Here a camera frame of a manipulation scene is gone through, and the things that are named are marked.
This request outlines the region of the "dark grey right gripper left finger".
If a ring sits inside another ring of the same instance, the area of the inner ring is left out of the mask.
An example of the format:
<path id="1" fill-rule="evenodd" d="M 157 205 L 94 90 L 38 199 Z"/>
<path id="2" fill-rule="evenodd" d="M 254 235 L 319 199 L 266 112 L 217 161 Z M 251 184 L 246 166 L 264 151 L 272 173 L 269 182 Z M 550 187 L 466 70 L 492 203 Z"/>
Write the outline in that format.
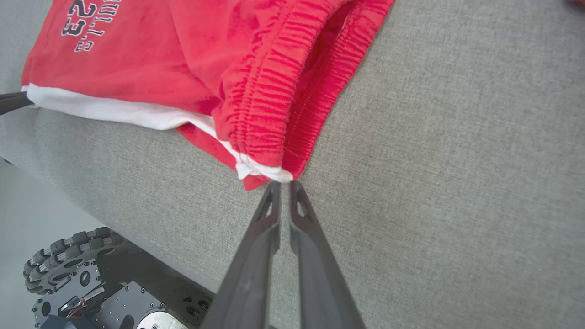
<path id="1" fill-rule="evenodd" d="M 280 247 L 281 184 L 265 190 L 202 329 L 267 329 L 270 327 L 272 258 Z"/>

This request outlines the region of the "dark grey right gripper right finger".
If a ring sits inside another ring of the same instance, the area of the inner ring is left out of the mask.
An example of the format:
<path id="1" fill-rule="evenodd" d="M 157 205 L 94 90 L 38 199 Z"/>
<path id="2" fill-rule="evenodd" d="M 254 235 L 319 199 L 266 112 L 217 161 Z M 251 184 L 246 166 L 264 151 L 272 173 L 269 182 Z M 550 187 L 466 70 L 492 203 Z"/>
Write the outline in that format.
<path id="1" fill-rule="evenodd" d="M 299 181 L 290 184 L 291 248 L 298 257 L 302 329 L 364 329 L 366 326 Z"/>

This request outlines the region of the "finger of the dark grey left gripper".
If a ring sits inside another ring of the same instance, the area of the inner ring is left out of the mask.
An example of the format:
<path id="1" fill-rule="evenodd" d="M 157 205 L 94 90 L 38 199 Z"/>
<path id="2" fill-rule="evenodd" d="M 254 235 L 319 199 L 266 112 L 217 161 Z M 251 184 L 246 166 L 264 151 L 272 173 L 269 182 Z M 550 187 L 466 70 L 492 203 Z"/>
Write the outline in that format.
<path id="1" fill-rule="evenodd" d="M 31 106 L 33 102 L 27 97 L 27 93 L 11 92 L 0 95 L 0 115 L 8 114 L 11 111 L 18 110 L 26 106 Z"/>

